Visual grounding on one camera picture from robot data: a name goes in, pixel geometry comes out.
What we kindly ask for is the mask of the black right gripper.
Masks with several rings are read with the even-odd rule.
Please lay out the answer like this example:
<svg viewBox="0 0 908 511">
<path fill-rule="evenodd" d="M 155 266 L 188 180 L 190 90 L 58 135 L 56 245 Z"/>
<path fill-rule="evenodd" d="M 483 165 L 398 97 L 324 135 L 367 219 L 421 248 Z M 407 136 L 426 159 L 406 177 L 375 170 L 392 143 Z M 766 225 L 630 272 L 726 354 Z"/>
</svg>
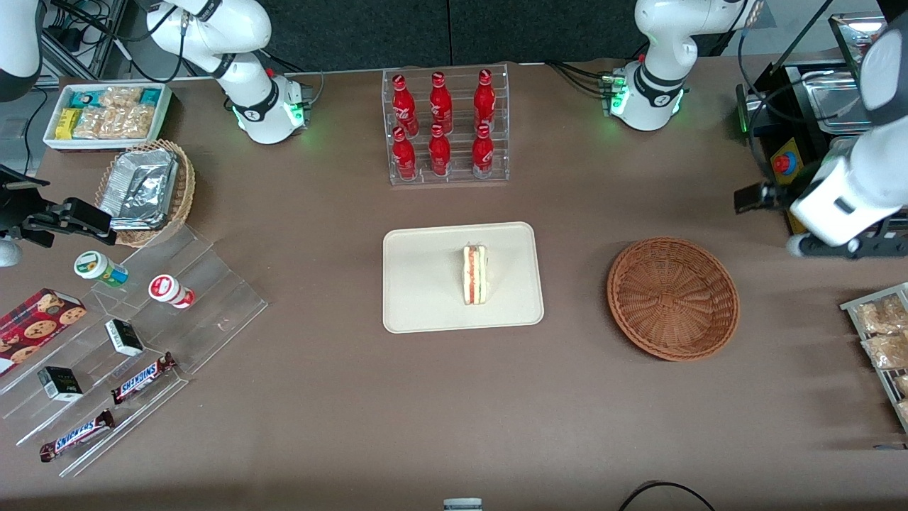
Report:
<svg viewBox="0 0 908 511">
<path fill-rule="evenodd" d="M 80 226 L 82 235 L 107 246 L 116 245 L 117 232 L 110 229 L 111 216 L 79 198 L 67 198 L 62 206 L 43 199 L 39 188 L 50 183 L 27 177 L 1 165 L 1 231 L 3 236 L 51 247 L 56 233 L 65 233 L 59 218 Z"/>
</svg>

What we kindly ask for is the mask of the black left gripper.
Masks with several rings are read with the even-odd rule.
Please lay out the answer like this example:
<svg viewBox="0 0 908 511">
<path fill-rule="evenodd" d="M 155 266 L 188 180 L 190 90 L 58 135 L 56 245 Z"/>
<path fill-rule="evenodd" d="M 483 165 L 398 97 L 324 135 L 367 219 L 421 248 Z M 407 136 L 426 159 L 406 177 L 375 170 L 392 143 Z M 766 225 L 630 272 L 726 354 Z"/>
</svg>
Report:
<svg viewBox="0 0 908 511">
<path fill-rule="evenodd" d="M 819 168 L 802 168 L 791 183 L 755 183 L 735 191 L 735 214 L 745 214 L 759 209 L 788 210 L 795 201 L 811 191 Z"/>
</svg>

